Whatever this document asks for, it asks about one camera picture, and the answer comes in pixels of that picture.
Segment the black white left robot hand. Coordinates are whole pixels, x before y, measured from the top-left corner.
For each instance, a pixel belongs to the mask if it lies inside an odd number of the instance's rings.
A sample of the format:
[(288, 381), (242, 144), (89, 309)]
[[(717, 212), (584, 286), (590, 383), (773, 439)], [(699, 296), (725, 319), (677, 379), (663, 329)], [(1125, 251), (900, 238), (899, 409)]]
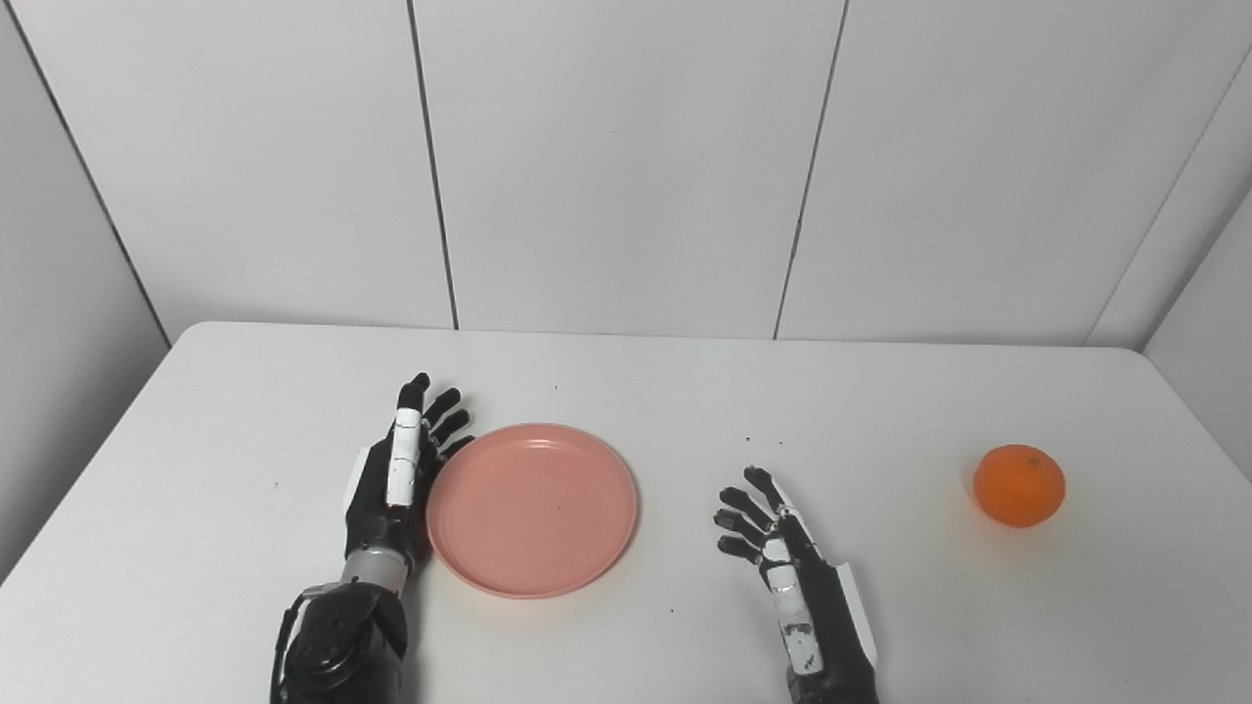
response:
[(403, 407), (422, 413), (422, 443), (417, 455), (413, 504), (409, 507), (386, 504), (393, 436), (389, 428), (368, 450), (357, 489), (346, 511), (346, 555), (361, 547), (388, 547), (401, 552), (412, 567), (424, 565), (432, 556), (429, 537), (426, 535), (429, 491), (446, 463), (475, 437), (454, 437), (470, 426), (470, 410), (462, 407), (464, 395), (461, 390), (451, 386), (428, 402), (424, 395), (429, 385), (429, 375), (416, 375), (401, 387), (397, 398), (398, 410)]

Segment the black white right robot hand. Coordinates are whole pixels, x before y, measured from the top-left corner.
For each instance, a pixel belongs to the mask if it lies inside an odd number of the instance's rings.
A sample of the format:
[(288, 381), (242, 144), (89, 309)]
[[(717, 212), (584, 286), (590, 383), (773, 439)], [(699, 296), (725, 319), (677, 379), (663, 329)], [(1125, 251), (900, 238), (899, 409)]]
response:
[(777, 611), (793, 703), (876, 703), (876, 644), (848, 562), (831, 564), (799, 509), (767, 468), (747, 466), (756, 490), (725, 487), (714, 522), (717, 549), (745, 557)]

